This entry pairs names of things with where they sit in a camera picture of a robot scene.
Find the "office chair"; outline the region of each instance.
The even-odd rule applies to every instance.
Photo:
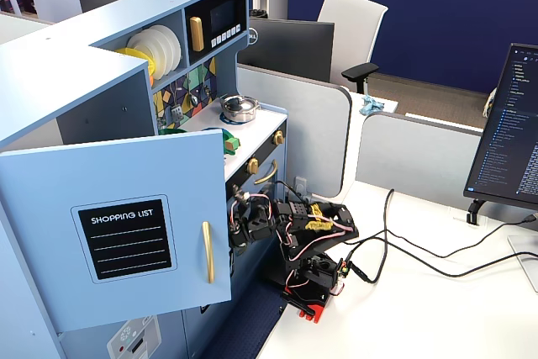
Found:
[[[368,76],[379,69],[370,58],[387,10],[369,0],[324,0],[318,21],[335,24],[331,83],[347,87],[353,82],[357,92],[368,94]]]

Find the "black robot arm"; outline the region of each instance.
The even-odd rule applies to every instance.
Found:
[[[230,210],[229,242],[234,248],[277,234],[285,261],[282,297],[318,322],[324,306],[347,268],[324,252],[358,231],[345,205],[271,200],[235,189]]]

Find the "oven window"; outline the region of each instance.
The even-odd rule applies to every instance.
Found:
[[[223,29],[234,25],[235,8],[234,1],[222,3],[211,10],[211,30],[213,34],[219,34]]]

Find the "yellow plate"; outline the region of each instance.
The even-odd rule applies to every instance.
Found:
[[[144,52],[140,50],[134,50],[133,48],[122,48],[121,50],[116,50],[116,52],[118,52],[119,54],[134,56],[135,58],[146,59],[149,65],[148,71],[150,72],[150,76],[155,73],[155,62]]]

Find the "chair armrest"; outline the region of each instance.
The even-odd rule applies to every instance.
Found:
[[[342,72],[342,76],[353,83],[363,82],[373,72],[378,71],[379,66],[375,63],[361,63]]]

